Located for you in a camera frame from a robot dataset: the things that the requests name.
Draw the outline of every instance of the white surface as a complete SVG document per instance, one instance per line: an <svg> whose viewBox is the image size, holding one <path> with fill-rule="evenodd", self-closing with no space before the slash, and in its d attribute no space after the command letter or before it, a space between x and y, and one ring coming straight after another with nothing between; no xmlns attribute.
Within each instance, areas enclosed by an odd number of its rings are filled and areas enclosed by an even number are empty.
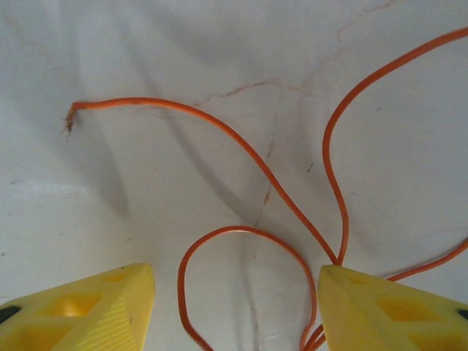
<svg viewBox="0 0 468 351"><path fill-rule="evenodd" d="M148 107L80 114L78 99L153 96L213 113L263 155L335 250L326 121L362 78L467 24L457 1L0 1L0 303L132 262L157 294L145 350L198 350L176 274L201 235L257 224L317 274L319 246L219 130ZM365 91L333 139L351 216L345 265L384 274L467 236L468 40ZM468 301L468 255L404 282ZM215 350L296 350L306 284L262 239L220 238L189 266L195 327Z"/></svg>

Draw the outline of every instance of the orange wire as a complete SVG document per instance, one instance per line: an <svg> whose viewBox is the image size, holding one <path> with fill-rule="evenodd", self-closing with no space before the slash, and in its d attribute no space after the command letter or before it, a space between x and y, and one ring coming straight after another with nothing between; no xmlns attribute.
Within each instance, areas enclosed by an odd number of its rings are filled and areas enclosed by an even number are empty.
<svg viewBox="0 0 468 351"><path fill-rule="evenodd" d="M312 304L311 317L301 336L300 350L304 350L306 340L307 340L307 335L309 334L310 330L314 326L315 320L317 318L317 296L315 294L315 284L314 284L314 278L312 276L312 273L306 261L288 243L277 238L274 235L271 235L270 233L264 230L260 230L260 229L253 228L253 227L232 226L232 227L219 228L209 234L204 235L202 238L195 241L195 243L186 251L184 257L182 258L181 264L179 265L178 278L177 278L179 314L181 316L182 325L184 326L185 330L194 339L194 341L200 345L200 347L203 350L213 351L210 345L203 339L202 336L200 336L200 334L198 334L198 332L193 328L192 324L190 323L189 316L187 314L186 299L185 299L185 275L186 275L187 265L189 263L190 258L194 254L194 252L197 249L199 249L203 244L205 244L207 241L211 240L212 238L218 235L227 234L227 233L251 233L251 234L255 234L255 235L259 235L264 238L267 238L273 241L274 243L280 245L280 247L282 247L286 251L288 251L298 261L299 265L302 267L304 273L306 274L307 282L309 283L310 298L311 298L311 304Z"/></svg>
<svg viewBox="0 0 468 351"><path fill-rule="evenodd" d="M331 155L330 155L330 146L331 146L331 136L333 134L333 130L338 122L339 118L343 114L346 107L357 97L363 90L369 87L372 83L379 80L380 78L384 77L388 73L394 71L395 69L403 66L404 64L410 62L411 60L416 59L418 56L427 53L430 50L438 48L441 45L447 44L457 39L461 39L463 37L468 36L468 27L459 29L457 31L452 31L451 33L444 34L441 37L437 37L426 44L421 45L420 47L411 50L410 52L404 54L403 56L397 58L396 60L386 64L384 67L378 69L374 73L370 74L367 78L362 80L353 90L351 90L345 98L339 103L338 107L333 112L330 121L325 128L325 133L323 136L322 142L322 157L323 162L325 165L325 172L327 174L328 180L330 181L330 185L332 187L333 193L335 194L336 201L339 206L339 210L341 212L341 221L342 221L342 234L341 234L341 246L339 250L338 257L335 256L331 248L329 247L326 240L320 235L318 230L315 226L307 219L307 217L301 212L301 210L297 207L296 204L292 201L289 195L285 192L279 182L276 180L274 174L268 168L267 164L262 160L262 158L258 155L258 153L232 128L226 125L224 122L221 122L219 119L204 113L194 107L183 105L178 102L173 102L170 100L164 99L153 99L148 97L127 97L127 98L120 98L120 99L111 99L101 102L74 102L72 107L69 110L68 116L66 118L65 128L68 132L72 131L73 123L75 114L78 110L91 110L91 109L105 109L110 107L119 107L125 105L150 105L150 106L157 106L157 107L167 107L172 108L175 110L181 110L186 113L190 113L194 116L197 116L201 119L204 119L215 126L219 127L223 132L226 132L232 139L234 139L249 155L253 160L257 163L263 173L266 175L268 180L271 182L271 185L274 189L279 193L281 198L286 202L288 207L291 211L299 218L299 220L306 226L306 228L311 232L311 234L315 237L319 245L324 249L325 253L330 257L330 260L333 264L342 265L344 261L344 256L347 251L347 244L349 240L349 231L350 231L350 224L349 224L349 217L347 213L346 204L344 202L343 194L338 185L338 181L333 172L333 167L331 164ZM317 297L315 292L314 280L310 269L304 259L297 253L291 246L289 246L283 240L277 238L270 233L258 230L257 228L252 227L245 227L245 226L236 226L236 227L224 227L218 230L215 230L201 239L196 241L190 249L184 255L182 259L181 265L179 267L178 272L178 303L179 303L179 313L181 316L182 325L186 329L187 333L204 349L205 351L213 351L209 344L197 333L197 331L192 327L192 324L189 321L189 317L186 310L186 300L185 300L185 273L186 267L189 262L190 257L193 253L202 246L206 241L214 238L215 236L231 233L231 232L244 232L244 233L251 233L255 235L260 235L262 237L268 238L275 242L276 244L280 245L284 249L286 249L293 257L299 262L304 273L306 274L306 278L309 283L309 288L311 291L311 302L312 302L312 312L311 318L309 323L307 324L306 328L304 329L302 336L301 336L301 343L300 343L300 351L314 351L318 347L320 347L325 342L325 334L323 332L323 326L320 325L311 335L309 340L307 340L307 335L309 331L312 329L312 326L315 322L317 316ZM444 257L439 258L431 263L409 269L404 271L400 274L392 276L388 278L388 280L396 281L413 274L417 274L420 272L427 271L429 269L435 268L443 263L446 263L449 260L452 260L454 257L461 254L464 250L468 248L468 238L465 239L459 246L457 246L454 250L446 254Z"/></svg>

